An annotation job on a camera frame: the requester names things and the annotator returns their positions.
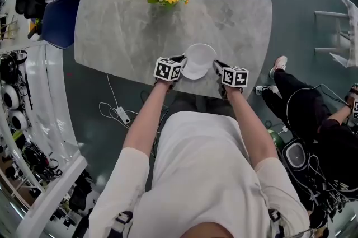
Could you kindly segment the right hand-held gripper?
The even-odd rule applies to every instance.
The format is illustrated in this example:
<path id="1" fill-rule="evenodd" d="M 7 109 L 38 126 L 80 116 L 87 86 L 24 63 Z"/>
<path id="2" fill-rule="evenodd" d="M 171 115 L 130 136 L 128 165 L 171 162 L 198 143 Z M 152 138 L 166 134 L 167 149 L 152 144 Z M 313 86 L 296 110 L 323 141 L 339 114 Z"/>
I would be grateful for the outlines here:
<path id="1" fill-rule="evenodd" d="M 248 85 L 249 71 L 236 66 L 229 66 L 219 60 L 213 61 L 213 68 L 219 76 L 219 93 L 223 100 L 227 100 L 226 87 L 239 90 L 241 93 Z"/>

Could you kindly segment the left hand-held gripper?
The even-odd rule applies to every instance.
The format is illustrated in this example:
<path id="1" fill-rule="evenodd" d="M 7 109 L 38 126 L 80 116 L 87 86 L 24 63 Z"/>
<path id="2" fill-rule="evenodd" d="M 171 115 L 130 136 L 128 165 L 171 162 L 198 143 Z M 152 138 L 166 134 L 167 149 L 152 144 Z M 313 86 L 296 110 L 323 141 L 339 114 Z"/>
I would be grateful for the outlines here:
<path id="1" fill-rule="evenodd" d="M 153 77 L 155 83 L 164 81 L 169 83 L 168 91 L 173 89 L 174 84 L 180 79 L 180 75 L 187 64 L 185 55 L 177 55 L 169 58 L 159 57 L 156 61 Z"/>

